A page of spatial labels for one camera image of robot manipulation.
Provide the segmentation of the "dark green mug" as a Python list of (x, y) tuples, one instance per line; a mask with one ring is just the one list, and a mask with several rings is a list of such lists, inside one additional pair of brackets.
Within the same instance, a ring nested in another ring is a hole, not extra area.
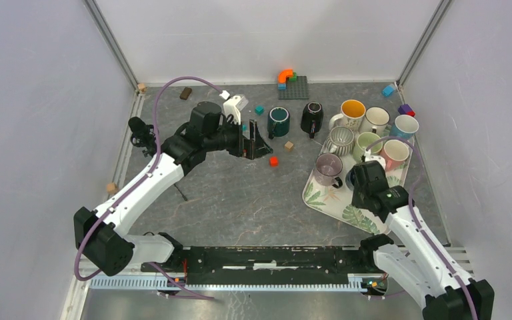
[(290, 113), (284, 107), (272, 108), (267, 116), (268, 138), (283, 137), (290, 128)]

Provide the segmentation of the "cream white mug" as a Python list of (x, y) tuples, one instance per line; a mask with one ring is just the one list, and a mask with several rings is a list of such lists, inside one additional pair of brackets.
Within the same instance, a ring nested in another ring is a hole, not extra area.
[(359, 126), (359, 133), (370, 132), (377, 135), (384, 132), (390, 120), (389, 113), (381, 107), (370, 107), (366, 110), (364, 119)]

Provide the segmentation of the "light blue mug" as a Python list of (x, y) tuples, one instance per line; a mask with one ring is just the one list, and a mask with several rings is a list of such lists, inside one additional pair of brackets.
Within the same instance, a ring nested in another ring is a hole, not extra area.
[(399, 115), (392, 124), (389, 136), (400, 137), (406, 140), (412, 138), (419, 130), (419, 122), (410, 115)]

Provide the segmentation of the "light green mug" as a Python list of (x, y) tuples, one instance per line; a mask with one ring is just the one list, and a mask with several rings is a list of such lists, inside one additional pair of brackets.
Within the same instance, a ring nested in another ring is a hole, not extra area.
[[(355, 138), (355, 145), (353, 148), (352, 156), (356, 163), (360, 163), (363, 160), (361, 159), (364, 156), (366, 148), (372, 143), (380, 140), (380, 136), (372, 132), (364, 132), (358, 134)], [(370, 148), (370, 152), (373, 155), (378, 155), (383, 148), (383, 142), (378, 142), (372, 148)]]

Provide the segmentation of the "white floral mug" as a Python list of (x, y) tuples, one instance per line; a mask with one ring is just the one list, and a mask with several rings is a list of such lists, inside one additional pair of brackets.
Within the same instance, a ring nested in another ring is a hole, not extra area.
[(336, 126), (344, 126), (358, 132), (366, 113), (365, 105), (354, 99), (344, 101), (340, 106), (340, 112), (329, 120), (329, 130)]

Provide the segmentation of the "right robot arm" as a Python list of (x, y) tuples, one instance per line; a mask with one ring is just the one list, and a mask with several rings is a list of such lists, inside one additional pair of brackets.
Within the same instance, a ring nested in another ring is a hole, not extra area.
[(402, 186), (390, 187), (378, 161), (354, 165), (347, 175), (352, 205), (366, 209), (404, 244), (409, 257), (385, 234), (361, 241), (358, 262), (367, 272), (388, 273), (417, 302), (424, 319), (490, 319), (495, 292), (438, 242)]

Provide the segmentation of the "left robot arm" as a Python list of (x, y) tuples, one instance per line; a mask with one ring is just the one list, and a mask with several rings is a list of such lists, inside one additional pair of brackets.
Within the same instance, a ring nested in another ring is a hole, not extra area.
[(140, 118), (129, 120), (152, 160), (120, 192), (94, 210), (80, 208), (73, 217), (77, 254), (74, 271), (86, 257), (100, 272), (114, 276), (128, 265), (158, 263), (166, 271), (176, 271), (183, 254), (168, 236), (136, 236), (129, 230), (141, 214), (164, 191), (204, 162), (209, 152), (227, 151), (234, 157), (258, 159), (273, 152), (259, 133), (257, 122), (249, 122), (244, 136), (238, 111), (224, 113), (216, 103), (202, 101), (193, 108), (189, 121), (163, 143), (155, 139), (155, 129)]

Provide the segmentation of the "white ribbed mug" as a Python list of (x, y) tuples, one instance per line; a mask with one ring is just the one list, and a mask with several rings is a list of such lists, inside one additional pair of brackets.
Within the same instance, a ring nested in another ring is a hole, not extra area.
[(335, 126), (325, 141), (325, 151), (339, 157), (349, 155), (354, 146), (354, 133), (347, 127)]

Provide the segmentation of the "mauve purple mug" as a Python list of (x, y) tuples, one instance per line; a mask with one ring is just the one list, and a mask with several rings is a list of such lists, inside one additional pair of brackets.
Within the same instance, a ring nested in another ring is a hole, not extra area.
[(342, 160), (333, 153), (323, 153), (315, 161), (313, 176), (322, 186), (332, 186), (340, 189), (343, 181), (340, 178), (343, 170)]

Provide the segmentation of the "navy blue mug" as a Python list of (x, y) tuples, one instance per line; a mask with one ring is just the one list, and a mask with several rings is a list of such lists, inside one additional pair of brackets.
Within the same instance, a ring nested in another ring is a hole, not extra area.
[(345, 176), (345, 183), (349, 190), (354, 190), (355, 188), (355, 171), (351, 169)]

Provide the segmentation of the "pink mug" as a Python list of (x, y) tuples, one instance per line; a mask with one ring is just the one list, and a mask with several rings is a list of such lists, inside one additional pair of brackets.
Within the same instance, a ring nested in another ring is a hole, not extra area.
[(385, 171), (392, 171), (409, 158), (409, 146), (400, 140), (387, 140), (383, 145), (380, 156), (385, 160)]

